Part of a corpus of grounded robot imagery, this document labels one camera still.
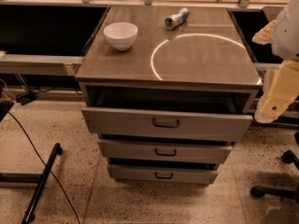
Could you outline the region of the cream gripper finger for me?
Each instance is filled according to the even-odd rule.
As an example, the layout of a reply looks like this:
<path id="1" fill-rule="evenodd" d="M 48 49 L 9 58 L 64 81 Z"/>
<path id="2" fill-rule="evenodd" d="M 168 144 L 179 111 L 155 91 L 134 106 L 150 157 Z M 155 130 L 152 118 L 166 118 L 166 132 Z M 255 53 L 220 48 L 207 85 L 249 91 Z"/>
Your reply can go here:
<path id="1" fill-rule="evenodd" d="M 270 44 L 275 23 L 276 21 L 270 21 L 266 24 L 264 28 L 253 36 L 252 41 L 260 45 Z"/>
<path id="2" fill-rule="evenodd" d="M 276 69 L 265 72 L 263 95 L 254 118 L 259 123 L 270 123 L 281 116 L 299 95 L 299 62 L 284 61 Z"/>

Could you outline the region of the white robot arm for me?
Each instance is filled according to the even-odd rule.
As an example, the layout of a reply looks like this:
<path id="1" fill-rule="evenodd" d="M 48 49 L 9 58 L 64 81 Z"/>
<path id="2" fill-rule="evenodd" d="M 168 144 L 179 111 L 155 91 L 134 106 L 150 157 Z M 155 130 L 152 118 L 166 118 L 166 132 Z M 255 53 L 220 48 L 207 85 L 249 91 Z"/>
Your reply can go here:
<path id="1" fill-rule="evenodd" d="M 291 0 L 263 29 L 254 35 L 257 44 L 270 44 L 283 62 L 268 70 L 263 96 L 254 114 L 256 121 L 270 123 L 281 116 L 299 95 L 299 0 Z"/>

